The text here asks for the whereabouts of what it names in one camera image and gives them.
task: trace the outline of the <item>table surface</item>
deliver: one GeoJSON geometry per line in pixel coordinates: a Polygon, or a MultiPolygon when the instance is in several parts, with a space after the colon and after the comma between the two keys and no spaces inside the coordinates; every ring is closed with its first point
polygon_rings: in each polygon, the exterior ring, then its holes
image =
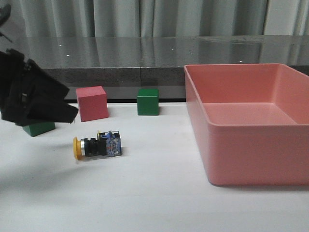
{"type": "Polygon", "coordinates": [[[33,138],[0,122],[0,231],[308,231],[309,186],[208,182],[185,103],[108,108],[33,138]],[[73,138],[98,130],[120,131],[123,155],[76,162],[73,138]]]}

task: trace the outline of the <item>granite countertop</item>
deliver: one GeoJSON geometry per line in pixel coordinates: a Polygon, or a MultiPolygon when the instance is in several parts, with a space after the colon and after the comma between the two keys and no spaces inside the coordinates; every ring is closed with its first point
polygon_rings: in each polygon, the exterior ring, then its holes
{"type": "Polygon", "coordinates": [[[28,37],[0,50],[11,47],[72,89],[123,88],[118,96],[108,90],[116,99],[149,86],[162,88],[163,98],[184,98],[186,64],[283,63],[309,74],[309,36],[28,37]]]}

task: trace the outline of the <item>wooden block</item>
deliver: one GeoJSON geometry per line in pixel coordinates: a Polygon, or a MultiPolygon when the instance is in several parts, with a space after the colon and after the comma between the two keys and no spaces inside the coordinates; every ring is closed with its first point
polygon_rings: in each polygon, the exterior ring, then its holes
{"type": "Polygon", "coordinates": [[[137,95],[138,115],[159,115],[159,90],[146,89],[139,90],[137,95]]]}
{"type": "Polygon", "coordinates": [[[42,122],[23,127],[24,131],[27,132],[27,134],[29,134],[31,137],[46,133],[48,131],[54,130],[55,128],[56,127],[54,122],[42,122]]]}
{"type": "Polygon", "coordinates": [[[109,116],[107,96],[102,86],[76,89],[81,121],[91,121],[109,116]]]}

